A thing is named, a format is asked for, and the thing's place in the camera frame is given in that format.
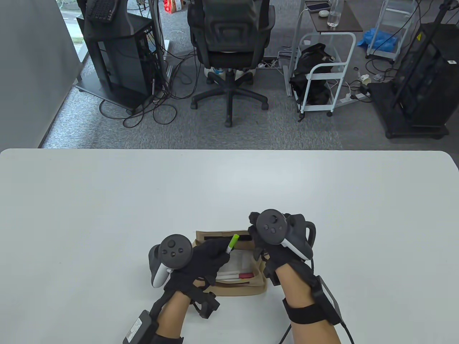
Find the office chair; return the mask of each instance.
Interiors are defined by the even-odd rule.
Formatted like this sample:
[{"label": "office chair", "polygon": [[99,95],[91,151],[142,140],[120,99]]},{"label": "office chair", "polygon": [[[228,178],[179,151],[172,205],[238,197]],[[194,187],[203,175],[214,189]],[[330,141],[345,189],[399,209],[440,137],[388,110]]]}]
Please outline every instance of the office chair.
[{"label": "office chair", "polygon": [[198,60],[206,68],[226,70],[225,80],[213,72],[208,73],[207,84],[217,83],[218,88],[193,96],[192,109],[197,109],[197,102],[202,99],[224,94],[228,128],[233,125],[235,94],[261,101],[262,110],[268,109],[268,98],[264,95],[239,88],[243,82],[253,84],[252,73],[235,80],[235,70],[258,66],[269,44],[274,22],[274,6],[269,5],[269,0],[195,0],[189,6],[191,43]]}]

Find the pen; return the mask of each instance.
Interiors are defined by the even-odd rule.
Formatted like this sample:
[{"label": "pen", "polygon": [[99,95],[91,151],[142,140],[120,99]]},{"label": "pen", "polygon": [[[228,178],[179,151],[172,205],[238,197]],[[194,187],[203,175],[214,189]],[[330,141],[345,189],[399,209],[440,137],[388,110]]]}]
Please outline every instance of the pen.
[{"label": "pen", "polygon": [[228,247],[226,248],[226,253],[230,254],[234,245],[236,245],[238,239],[239,239],[239,235],[237,234],[233,235],[233,238],[231,239],[231,241],[228,244]]},{"label": "pen", "polygon": [[254,274],[252,272],[250,273],[237,273],[233,275],[219,275],[217,274],[217,279],[224,281],[227,279],[245,279],[245,278],[253,278]]}]

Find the chair base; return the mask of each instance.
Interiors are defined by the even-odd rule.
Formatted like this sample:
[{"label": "chair base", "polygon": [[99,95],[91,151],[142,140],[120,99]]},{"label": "chair base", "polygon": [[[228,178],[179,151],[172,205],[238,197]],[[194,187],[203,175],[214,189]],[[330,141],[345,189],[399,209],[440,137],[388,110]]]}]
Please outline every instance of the chair base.
[{"label": "chair base", "polygon": [[218,88],[211,89],[209,91],[202,92],[200,94],[193,96],[191,98],[191,108],[197,109],[198,101],[203,100],[205,98],[213,97],[215,95],[225,95],[226,97],[225,127],[227,128],[230,128],[233,126],[233,97],[235,94],[261,101],[262,110],[267,110],[269,108],[268,98],[266,98],[264,95],[249,91],[247,89],[239,88],[239,86],[241,86],[243,82],[247,82],[249,84],[253,83],[252,73],[244,74],[239,79],[235,80],[235,73],[233,70],[231,70],[226,73],[226,80],[223,80],[217,74],[213,72],[209,72],[207,75],[207,83],[213,83],[213,82],[216,82],[218,84]]}]

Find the black glove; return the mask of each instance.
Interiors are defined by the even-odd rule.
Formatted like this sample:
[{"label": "black glove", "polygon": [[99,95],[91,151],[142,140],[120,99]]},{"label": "black glove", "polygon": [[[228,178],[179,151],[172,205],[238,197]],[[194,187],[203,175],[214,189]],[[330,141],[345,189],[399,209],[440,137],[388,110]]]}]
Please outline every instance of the black glove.
[{"label": "black glove", "polygon": [[285,264],[289,264],[304,282],[311,287],[314,286],[317,283],[314,273],[308,265],[304,264],[300,257],[298,257],[290,249],[282,245],[268,244],[260,237],[256,228],[258,215],[260,215],[260,213],[250,213],[249,221],[252,226],[249,227],[248,231],[255,243],[255,252],[262,251],[262,254],[267,253],[269,255],[269,259],[266,262],[265,276],[269,277],[274,285],[278,285],[279,279],[275,274],[275,270]]},{"label": "black glove", "polygon": [[174,270],[164,290],[178,290],[186,293],[197,279],[204,279],[205,288],[215,284],[218,270],[230,260],[226,248],[231,237],[206,240],[193,248],[193,257],[187,266]]},{"label": "black glove", "polygon": [[[271,265],[271,268],[275,270],[280,266],[290,263],[291,261],[301,262],[302,261],[301,258],[298,257],[296,254],[294,254],[288,248],[282,245],[268,244],[260,237],[260,235],[258,234],[257,228],[255,226],[257,223],[258,215],[260,215],[260,213],[256,213],[256,212],[250,213],[249,221],[252,224],[252,226],[249,227],[248,231],[255,243],[255,247],[257,249],[263,250],[269,255],[269,263]],[[284,216],[287,218],[290,216],[290,214],[284,214]]]}]

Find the window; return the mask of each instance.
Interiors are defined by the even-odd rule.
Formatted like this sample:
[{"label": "window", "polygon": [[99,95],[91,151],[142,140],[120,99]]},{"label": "window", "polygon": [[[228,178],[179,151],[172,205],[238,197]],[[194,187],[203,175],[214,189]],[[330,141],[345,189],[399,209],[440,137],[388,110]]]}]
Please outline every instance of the window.
[{"label": "window", "polygon": [[81,10],[78,7],[77,0],[56,0],[56,2],[61,10],[61,14],[64,18],[70,37],[72,37],[75,50],[78,53],[84,41],[80,26],[77,22],[77,17],[81,15]]}]

